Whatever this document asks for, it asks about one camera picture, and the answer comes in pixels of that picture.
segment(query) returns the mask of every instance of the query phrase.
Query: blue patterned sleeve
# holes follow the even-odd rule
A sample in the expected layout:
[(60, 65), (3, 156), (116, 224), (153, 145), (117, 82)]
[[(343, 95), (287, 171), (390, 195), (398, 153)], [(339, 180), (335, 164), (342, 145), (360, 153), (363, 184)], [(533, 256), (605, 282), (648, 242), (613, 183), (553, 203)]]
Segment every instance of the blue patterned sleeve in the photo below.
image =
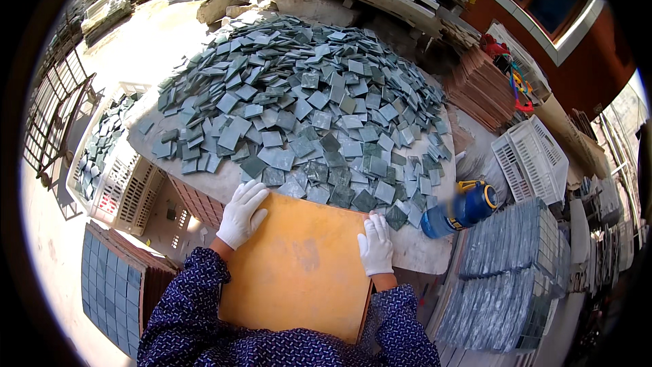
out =
[(138, 366), (187, 366), (207, 343), (214, 343), (218, 291), (231, 280), (226, 263), (208, 248), (195, 248), (185, 269), (167, 286), (149, 318), (138, 347)]
[(439, 367), (437, 348), (417, 321), (417, 297), (411, 285), (374, 294), (371, 306), (379, 317), (376, 341), (384, 364)]

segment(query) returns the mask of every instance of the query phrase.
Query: white tile border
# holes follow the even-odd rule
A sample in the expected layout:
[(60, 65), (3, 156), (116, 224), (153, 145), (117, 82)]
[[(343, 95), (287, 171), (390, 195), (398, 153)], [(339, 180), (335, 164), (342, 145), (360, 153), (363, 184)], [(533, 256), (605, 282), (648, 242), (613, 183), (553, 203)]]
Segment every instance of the white tile border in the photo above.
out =
[(518, 7), (513, 0), (495, 1), (511, 13), (530, 32), (532, 37), (543, 47), (557, 67), (566, 60), (566, 57), (575, 50), (575, 47), (586, 36), (605, 3), (604, 0), (589, 0), (580, 13), (580, 16), (570, 26), (568, 31), (564, 33), (557, 43), (553, 43), (534, 20), (523, 9)]

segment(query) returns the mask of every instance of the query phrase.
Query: blue water bottle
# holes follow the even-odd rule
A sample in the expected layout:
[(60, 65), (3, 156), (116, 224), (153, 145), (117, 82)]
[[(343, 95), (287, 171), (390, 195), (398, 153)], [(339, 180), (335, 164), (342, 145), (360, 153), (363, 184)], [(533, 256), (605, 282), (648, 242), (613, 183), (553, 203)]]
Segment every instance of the blue water bottle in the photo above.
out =
[(431, 239), (445, 237), (492, 215), (498, 194), (484, 180), (459, 182), (455, 196), (430, 208), (421, 217), (421, 229)]

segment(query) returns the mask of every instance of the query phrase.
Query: pile of green tiles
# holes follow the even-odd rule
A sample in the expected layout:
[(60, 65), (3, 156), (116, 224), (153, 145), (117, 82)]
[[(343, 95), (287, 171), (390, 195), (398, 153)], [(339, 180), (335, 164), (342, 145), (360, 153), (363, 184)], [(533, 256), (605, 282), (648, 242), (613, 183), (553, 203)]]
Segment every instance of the pile of green tiles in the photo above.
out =
[[(243, 182), (384, 212), (395, 230), (437, 204), (439, 159), (451, 159), (443, 93), (373, 31), (274, 15), (232, 20), (203, 45), (159, 84), (159, 110), (184, 127), (155, 141), (158, 158), (180, 159), (184, 175), (231, 159)], [(427, 154), (395, 152), (418, 139)]]
[(86, 141), (84, 153), (79, 160), (78, 182), (75, 183), (75, 190), (80, 192), (86, 200), (94, 199), (100, 183), (100, 176), (106, 165), (104, 162), (125, 131), (122, 122), (126, 112), (142, 95), (137, 92), (123, 94), (118, 100), (111, 101), (109, 108), (104, 111), (99, 122), (93, 127), (91, 137)]

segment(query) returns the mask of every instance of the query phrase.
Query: patterned shirt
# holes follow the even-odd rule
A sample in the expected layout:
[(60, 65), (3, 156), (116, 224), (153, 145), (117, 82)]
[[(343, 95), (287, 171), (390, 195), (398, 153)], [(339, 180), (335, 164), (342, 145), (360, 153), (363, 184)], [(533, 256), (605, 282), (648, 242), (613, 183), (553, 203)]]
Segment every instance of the patterned shirt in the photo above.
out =
[[(185, 270), (154, 308), (138, 347), (138, 366), (436, 366), (439, 355), (417, 321), (410, 285), (372, 295), (361, 344), (309, 329), (235, 327), (217, 318), (221, 283), (231, 275), (208, 248), (195, 248)], [(372, 355), (373, 333), (381, 350)]]

